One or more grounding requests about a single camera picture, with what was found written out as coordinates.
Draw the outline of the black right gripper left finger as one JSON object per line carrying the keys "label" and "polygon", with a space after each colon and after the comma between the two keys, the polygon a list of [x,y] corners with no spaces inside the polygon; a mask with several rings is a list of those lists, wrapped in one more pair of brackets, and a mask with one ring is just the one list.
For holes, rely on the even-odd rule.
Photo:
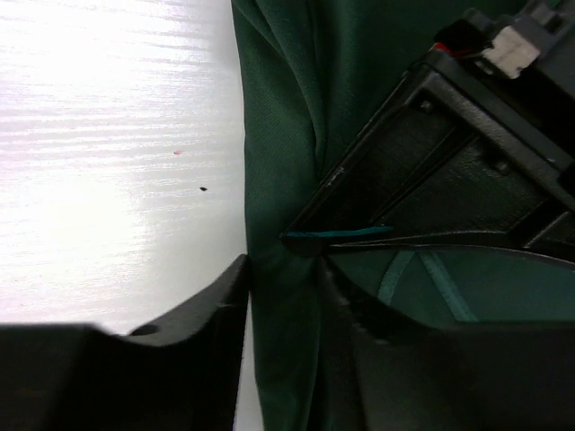
{"label": "black right gripper left finger", "polygon": [[241,255],[128,335],[85,323],[3,325],[2,429],[232,429],[249,288]]}

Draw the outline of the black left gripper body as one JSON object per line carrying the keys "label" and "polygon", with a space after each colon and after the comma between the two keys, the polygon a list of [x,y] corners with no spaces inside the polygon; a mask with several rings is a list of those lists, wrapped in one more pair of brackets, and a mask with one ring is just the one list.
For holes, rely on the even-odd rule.
{"label": "black left gripper body", "polygon": [[444,83],[431,90],[487,145],[487,164],[518,174],[522,189],[460,221],[403,237],[490,232],[574,243],[574,4],[530,1],[491,19],[478,10],[439,31],[425,63]]}

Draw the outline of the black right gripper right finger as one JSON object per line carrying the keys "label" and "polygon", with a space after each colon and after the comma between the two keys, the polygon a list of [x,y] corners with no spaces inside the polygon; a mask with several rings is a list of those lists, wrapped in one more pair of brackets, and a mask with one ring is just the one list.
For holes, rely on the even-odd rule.
{"label": "black right gripper right finger", "polygon": [[574,327],[421,324],[318,268],[321,347],[337,430],[571,430]]}

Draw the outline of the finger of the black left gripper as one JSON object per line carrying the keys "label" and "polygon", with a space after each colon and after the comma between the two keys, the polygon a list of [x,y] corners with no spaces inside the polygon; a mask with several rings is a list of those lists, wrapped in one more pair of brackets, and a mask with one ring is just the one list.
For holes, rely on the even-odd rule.
{"label": "finger of the black left gripper", "polygon": [[490,232],[440,233],[345,241],[327,246],[327,250],[332,252],[418,249],[496,251],[574,269],[574,243],[554,242],[542,235],[522,238],[506,233]]}
{"label": "finger of the black left gripper", "polygon": [[399,233],[387,215],[473,138],[431,86],[443,76],[426,63],[406,72],[322,180],[281,241],[303,256],[345,242]]}

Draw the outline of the dark green cloth napkin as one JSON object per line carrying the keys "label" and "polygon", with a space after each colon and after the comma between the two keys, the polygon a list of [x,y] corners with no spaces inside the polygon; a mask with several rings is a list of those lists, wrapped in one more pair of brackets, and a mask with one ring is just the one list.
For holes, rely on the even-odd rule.
{"label": "dark green cloth napkin", "polygon": [[[315,259],[280,233],[433,34],[469,1],[235,1],[255,378],[268,430],[328,430]],[[570,321],[574,274],[481,252],[375,251],[337,264],[429,325]]]}

